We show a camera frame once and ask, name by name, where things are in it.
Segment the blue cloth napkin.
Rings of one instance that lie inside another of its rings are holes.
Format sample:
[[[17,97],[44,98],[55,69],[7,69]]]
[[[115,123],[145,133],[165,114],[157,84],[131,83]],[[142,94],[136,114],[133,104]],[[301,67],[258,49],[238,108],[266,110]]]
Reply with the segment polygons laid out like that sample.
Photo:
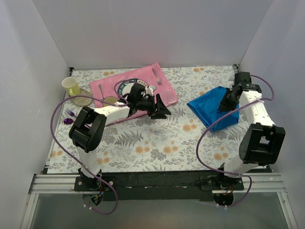
[[[187,103],[188,107],[202,121],[205,127],[210,127],[215,121],[228,113],[217,111],[225,92],[226,88],[219,86]],[[238,124],[238,122],[239,112],[237,111],[212,126],[210,131],[223,130]]]

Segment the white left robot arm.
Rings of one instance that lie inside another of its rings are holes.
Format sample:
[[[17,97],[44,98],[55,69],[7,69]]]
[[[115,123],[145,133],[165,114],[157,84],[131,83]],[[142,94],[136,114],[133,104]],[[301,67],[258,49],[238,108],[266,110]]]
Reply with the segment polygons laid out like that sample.
[[[76,146],[81,161],[79,174],[89,190],[96,191],[102,185],[96,148],[105,126],[129,118],[138,111],[146,112],[151,119],[166,119],[171,115],[161,96],[153,94],[156,86],[145,87],[134,82],[128,86],[130,91],[113,105],[95,109],[83,107],[70,129],[69,138]]]

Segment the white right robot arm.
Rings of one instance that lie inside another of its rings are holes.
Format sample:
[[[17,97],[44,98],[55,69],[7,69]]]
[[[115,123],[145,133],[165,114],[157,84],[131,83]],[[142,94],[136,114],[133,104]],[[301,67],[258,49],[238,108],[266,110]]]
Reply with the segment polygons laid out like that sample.
[[[280,153],[285,129],[277,126],[270,118],[259,85],[252,83],[249,72],[234,75],[234,85],[227,88],[219,104],[219,112],[230,112],[236,108],[244,110],[248,129],[239,146],[238,156],[222,165],[224,173],[218,175],[216,185],[228,189],[233,178],[239,178],[249,170],[274,164]]]

